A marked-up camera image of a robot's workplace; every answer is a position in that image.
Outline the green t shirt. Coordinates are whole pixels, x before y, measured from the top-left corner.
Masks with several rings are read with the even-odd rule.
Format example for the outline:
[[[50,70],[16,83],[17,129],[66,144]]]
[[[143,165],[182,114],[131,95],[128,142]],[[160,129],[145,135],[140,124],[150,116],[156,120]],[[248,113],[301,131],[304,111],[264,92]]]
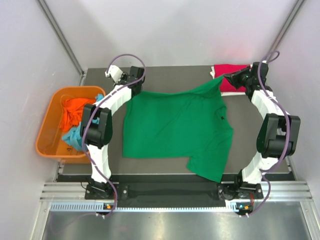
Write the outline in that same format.
[[[122,155],[135,159],[187,157],[187,169],[220,182],[233,141],[220,85],[214,78],[177,93],[143,91],[126,105]]]

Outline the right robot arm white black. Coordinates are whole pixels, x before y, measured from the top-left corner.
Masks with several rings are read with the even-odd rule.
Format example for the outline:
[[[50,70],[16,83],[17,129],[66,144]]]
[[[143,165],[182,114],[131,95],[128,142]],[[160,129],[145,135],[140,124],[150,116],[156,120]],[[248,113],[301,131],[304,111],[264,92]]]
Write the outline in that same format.
[[[263,122],[256,139],[257,152],[250,163],[235,176],[232,184],[218,185],[220,199],[263,199],[261,182],[266,173],[296,151],[301,119],[279,106],[267,86],[266,61],[248,65],[215,64],[211,75],[222,76],[223,96],[246,95],[257,108]]]

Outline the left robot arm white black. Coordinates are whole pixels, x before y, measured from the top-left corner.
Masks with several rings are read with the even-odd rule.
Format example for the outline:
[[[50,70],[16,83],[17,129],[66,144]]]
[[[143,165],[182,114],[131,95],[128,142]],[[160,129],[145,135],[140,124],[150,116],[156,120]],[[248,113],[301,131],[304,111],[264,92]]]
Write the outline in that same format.
[[[82,146],[92,168],[85,191],[86,200],[105,200],[116,195],[110,181],[112,172],[108,156],[113,136],[113,114],[141,93],[145,81],[145,69],[137,66],[132,66],[127,73],[111,65],[105,75],[113,80],[113,90],[96,103],[85,105],[80,124]]]

